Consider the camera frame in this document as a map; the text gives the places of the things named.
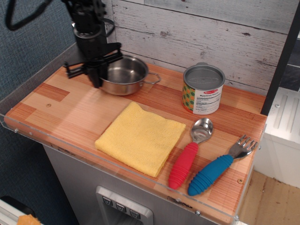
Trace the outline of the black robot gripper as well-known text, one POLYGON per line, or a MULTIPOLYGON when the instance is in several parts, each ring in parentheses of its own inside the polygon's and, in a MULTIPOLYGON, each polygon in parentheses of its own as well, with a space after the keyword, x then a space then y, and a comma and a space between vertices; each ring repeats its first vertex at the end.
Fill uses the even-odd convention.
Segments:
POLYGON ((101 32, 74 32, 76 52, 63 66, 68 78, 81 74, 89 77, 95 88, 100 87, 100 78, 107 80, 109 64, 121 60, 121 43, 107 43, 101 32))

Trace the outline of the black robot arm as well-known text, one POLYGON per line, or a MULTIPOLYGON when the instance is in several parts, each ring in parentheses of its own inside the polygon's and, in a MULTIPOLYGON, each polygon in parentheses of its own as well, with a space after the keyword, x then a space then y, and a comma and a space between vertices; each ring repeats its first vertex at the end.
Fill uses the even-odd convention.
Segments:
POLYGON ((108 43, 114 31, 114 22, 105 18, 105 4, 100 0, 66 0, 65 4, 75 23, 76 50, 65 61, 68 78, 81 74, 88 76, 95 88, 108 78, 109 64, 122 59, 121 43, 108 43))

